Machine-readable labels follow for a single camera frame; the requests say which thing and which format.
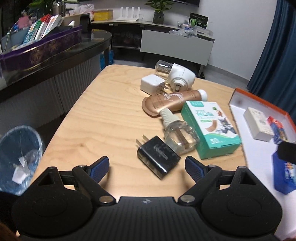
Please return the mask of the white wifi router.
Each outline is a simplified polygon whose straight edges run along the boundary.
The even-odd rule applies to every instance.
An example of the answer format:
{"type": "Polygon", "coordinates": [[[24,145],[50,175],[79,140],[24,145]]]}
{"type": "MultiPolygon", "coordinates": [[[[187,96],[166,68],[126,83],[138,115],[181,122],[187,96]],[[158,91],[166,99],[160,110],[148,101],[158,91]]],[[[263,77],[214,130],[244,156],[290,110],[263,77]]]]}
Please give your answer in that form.
{"type": "Polygon", "coordinates": [[[139,20],[140,10],[141,10],[140,7],[138,8],[131,7],[131,9],[128,6],[125,9],[124,7],[121,7],[119,17],[116,20],[136,22],[139,20]]]}

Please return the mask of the white cube charger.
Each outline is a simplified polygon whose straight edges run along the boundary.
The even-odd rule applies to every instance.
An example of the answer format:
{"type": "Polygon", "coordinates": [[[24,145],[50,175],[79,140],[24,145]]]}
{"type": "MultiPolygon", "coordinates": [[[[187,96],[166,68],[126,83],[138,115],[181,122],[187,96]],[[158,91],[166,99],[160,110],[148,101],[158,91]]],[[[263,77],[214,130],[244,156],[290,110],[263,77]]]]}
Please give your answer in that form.
{"type": "Polygon", "coordinates": [[[166,86],[165,80],[159,76],[150,74],[141,78],[140,90],[151,96],[161,94],[166,89],[168,89],[168,87],[166,86]]]}

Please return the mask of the clear repellent liquid bottle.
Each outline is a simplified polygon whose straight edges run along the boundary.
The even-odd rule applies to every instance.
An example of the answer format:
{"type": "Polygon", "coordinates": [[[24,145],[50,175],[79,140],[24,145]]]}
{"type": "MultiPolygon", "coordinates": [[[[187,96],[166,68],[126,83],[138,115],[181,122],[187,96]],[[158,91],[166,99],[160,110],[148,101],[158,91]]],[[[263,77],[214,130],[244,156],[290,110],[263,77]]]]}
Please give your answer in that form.
{"type": "Polygon", "coordinates": [[[164,126],[164,141],[178,155],[188,153],[200,143],[196,131],[168,108],[160,111],[164,126]]]}

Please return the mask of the orange-rimmed white tray box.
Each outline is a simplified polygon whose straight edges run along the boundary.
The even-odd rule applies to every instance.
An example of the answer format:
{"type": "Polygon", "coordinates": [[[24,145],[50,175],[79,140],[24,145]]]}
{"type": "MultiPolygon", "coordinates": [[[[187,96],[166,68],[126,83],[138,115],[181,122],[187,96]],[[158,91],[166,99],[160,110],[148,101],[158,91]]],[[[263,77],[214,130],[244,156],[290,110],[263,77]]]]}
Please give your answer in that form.
{"type": "Polygon", "coordinates": [[[242,140],[248,168],[273,194],[282,207],[282,220],[275,235],[280,240],[295,237],[295,191],[284,195],[275,190],[273,183],[272,154],[277,150],[277,145],[273,140],[264,142],[253,139],[243,114],[247,108],[255,108],[262,111],[266,117],[272,116],[283,124],[290,142],[295,141],[294,122],[284,110],[239,88],[234,90],[229,107],[242,140]]]}

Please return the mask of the white TV console cabinet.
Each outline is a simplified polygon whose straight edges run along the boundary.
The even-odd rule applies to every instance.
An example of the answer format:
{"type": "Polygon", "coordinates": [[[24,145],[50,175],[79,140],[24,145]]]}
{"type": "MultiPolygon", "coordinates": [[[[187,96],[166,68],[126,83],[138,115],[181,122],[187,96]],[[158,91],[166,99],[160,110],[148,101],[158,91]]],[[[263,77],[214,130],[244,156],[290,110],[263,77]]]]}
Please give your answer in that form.
{"type": "Polygon", "coordinates": [[[146,21],[93,21],[94,30],[106,30],[112,35],[113,49],[129,49],[143,54],[167,56],[196,65],[197,76],[204,78],[203,69],[207,66],[215,38],[183,37],[170,34],[178,27],[154,24],[146,21]]]}

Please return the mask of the white plastic bag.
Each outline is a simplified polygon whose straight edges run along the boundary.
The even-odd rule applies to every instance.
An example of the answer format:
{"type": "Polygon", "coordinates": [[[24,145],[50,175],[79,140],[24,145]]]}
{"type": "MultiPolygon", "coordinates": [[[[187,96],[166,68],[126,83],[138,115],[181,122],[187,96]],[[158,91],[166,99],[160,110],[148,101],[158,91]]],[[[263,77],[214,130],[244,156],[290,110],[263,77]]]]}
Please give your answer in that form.
{"type": "Polygon", "coordinates": [[[74,15],[79,14],[90,14],[90,20],[94,20],[94,11],[95,11],[95,5],[94,4],[84,4],[80,5],[78,7],[75,7],[73,10],[74,15]]]}

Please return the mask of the red playing card box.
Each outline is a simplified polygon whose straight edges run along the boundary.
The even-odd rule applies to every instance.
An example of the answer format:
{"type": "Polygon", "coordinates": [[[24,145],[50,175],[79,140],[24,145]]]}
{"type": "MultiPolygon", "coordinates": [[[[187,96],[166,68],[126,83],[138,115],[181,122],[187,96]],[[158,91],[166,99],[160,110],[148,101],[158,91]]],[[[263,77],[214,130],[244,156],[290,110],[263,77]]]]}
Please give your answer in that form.
{"type": "Polygon", "coordinates": [[[274,133],[274,136],[273,136],[274,143],[279,144],[281,142],[287,142],[288,138],[283,128],[283,124],[280,121],[278,121],[276,118],[273,118],[272,116],[269,116],[267,118],[267,121],[274,133]]]}

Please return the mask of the yellow cardboard box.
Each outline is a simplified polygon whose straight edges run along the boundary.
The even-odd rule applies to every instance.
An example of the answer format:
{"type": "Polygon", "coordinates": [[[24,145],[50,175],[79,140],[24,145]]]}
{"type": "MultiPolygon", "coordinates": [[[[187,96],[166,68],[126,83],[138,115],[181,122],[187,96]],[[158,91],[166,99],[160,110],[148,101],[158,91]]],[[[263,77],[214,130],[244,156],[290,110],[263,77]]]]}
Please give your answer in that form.
{"type": "Polygon", "coordinates": [[[113,20],[113,10],[103,9],[94,11],[94,21],[110,21],[113,20]]]}

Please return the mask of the wall-mounted black television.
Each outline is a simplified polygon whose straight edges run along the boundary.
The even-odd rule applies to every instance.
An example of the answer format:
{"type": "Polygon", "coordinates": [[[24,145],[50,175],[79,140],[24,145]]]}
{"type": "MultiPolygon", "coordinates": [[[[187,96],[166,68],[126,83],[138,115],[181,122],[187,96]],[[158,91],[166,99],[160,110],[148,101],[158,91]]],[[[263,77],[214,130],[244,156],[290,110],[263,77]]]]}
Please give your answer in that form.
{"type": "Polygon", "coordinates": [[[172,0],[173,2],[176,3],[182,3],[182,4],[192,4],[195,6],[199,6],[200,0],[172,0]]]}

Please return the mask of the teal band-aid box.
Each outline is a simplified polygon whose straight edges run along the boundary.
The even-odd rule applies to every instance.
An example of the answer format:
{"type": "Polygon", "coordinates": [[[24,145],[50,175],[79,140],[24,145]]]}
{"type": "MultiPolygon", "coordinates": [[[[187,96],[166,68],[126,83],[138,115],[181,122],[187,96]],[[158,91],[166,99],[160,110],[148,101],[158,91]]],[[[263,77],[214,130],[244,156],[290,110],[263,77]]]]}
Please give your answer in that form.
{"type": "Polygon", "coordinates": [[[216,102],[186,101],[181,115],[200,138],[196,150],[202,160],[232,154],[241,145],[234,126],[216,102]]]}

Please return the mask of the white mosquito repellent plug heater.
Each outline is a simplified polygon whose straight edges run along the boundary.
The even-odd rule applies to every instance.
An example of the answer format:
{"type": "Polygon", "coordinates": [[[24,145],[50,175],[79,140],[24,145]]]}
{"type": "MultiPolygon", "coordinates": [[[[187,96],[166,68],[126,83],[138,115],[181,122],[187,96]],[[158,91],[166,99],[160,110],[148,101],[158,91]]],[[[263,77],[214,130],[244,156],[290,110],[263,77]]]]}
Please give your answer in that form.
{"type": "Polygon", "coordinates": [[[160,60],[155,65],[155,75],[163,78],[173,92],[191,89],[195,81],[195,73],[176,63],[160,60]]]}

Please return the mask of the black usb charger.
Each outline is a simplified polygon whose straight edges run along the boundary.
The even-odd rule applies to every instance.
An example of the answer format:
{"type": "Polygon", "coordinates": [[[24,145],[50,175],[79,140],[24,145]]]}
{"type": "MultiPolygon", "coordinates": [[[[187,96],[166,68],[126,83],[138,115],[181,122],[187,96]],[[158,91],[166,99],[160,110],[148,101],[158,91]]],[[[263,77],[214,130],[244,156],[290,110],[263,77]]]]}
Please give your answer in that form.
{"type": "Polygon", "coordinates": [[[155,136],[148,139],[142,136],[144,142],[136,140],[137,157],[162,180],[180,161],[180,156],[162,139],[155,136]]]}

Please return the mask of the bronze cream tube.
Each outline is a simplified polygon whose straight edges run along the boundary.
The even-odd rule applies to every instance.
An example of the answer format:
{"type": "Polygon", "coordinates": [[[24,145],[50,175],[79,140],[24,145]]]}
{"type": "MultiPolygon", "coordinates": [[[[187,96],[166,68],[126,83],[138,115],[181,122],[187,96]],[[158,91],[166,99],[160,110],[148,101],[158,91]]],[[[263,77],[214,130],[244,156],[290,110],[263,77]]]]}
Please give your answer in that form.
{"type": "Polygon", "coordinates": [[[148,116],[156,118],[165,108],[168,108],[171,112],[176,112],[183,108],[186,101],[207,100],[208,94],[205,90],[187,90],[145,97],[142,101],[142,109],[148,116]]]}

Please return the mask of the white power adapter box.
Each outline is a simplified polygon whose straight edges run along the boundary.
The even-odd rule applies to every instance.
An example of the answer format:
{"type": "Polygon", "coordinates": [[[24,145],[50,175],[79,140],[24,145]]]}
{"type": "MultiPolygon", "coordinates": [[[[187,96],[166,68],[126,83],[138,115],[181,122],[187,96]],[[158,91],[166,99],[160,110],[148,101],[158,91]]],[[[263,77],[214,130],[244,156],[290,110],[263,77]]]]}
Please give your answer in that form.
{"type": "Polygon", "coordinates": [[[269,142],[274,137],[274,132],[262,111],[255,108],[247,108],[243,116],[253,139],[269,142]]]}

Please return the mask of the clutter of packets on console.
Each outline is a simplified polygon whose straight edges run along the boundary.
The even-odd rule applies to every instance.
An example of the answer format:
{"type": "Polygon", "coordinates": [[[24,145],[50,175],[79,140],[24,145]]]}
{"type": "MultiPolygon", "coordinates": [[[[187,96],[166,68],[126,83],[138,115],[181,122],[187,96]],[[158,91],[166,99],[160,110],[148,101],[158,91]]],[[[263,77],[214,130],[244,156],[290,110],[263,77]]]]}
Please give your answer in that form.
{"type": "Polygon", "coordinates": [[[177,30],[170,30],[170,34],[179,35],[183,37],[199,37],[199,38],[211,38],[213,37],[213,32],[211,30],[204,29],[199,26],[191,26],[190,24],[184,24],[178,22],[177,30]]]}

